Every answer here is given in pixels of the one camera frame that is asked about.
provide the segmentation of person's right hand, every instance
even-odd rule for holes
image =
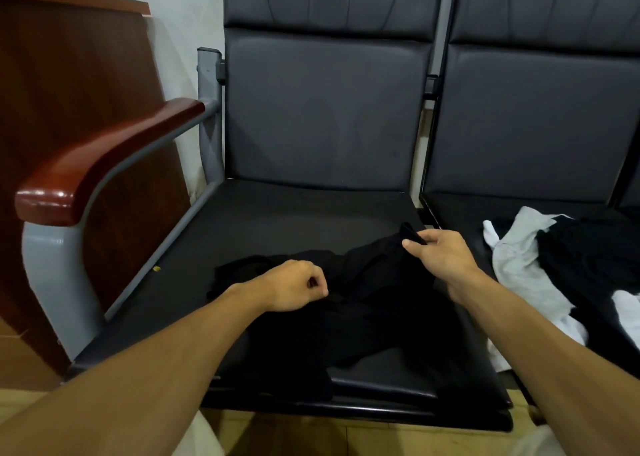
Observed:
[[[456,285],[480,271],[467,243],[458,232],[452,230],[427,229],[418,232],[418,235],[427,245],[404,239],[404,249],[419,258],[431,274],[446,282],[451,297],[461,302],[456,296]]]

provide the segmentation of gray metal frame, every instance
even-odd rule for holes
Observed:
[[[216,79],[216,65],[220,60],[219,51],[198,49],[198,98],[204,103],[205,112],[111,169],[96,186],[77,225],[52,227],[24,223],[22,260],[29,286],[71,360],[100,333],[104,323],[122,306],[225,178],[220,114],[222,88]],[[93,202],[111,178],[197,124],[200,125],[200,154],[207,189],[142,266],[106,315],[102,315],[102,308],[84,269],[82,256],[84,226]]]

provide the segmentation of hand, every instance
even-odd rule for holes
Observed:
[[[449,295],[454,301],[461,302],[456,286],[480,271],[467,243],[452,230],[427,229],[418,235],[427,241],[427,245],[404,239],[404,249],[419,258],[431,274],[446,282]]]
[[[329,294],[322,269],[309,261],[286,261],[245,284],[265,296],[267,311],[294,311]]]

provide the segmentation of armrest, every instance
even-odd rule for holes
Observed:
[[[47,226],[80,223],[85,210],[112,177],[219,109],[217,102],[172,99],[149,114],[105,128],[62,149],[18,188],[18,217]]]

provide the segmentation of forearm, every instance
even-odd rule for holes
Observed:
[[[523,380],[567,454],[636,453],[640,381],[483,273],[452,288]]]
[[[250,289],[233,286],[0,426],[3,454],[170,455],[222,357],[264,312]]]

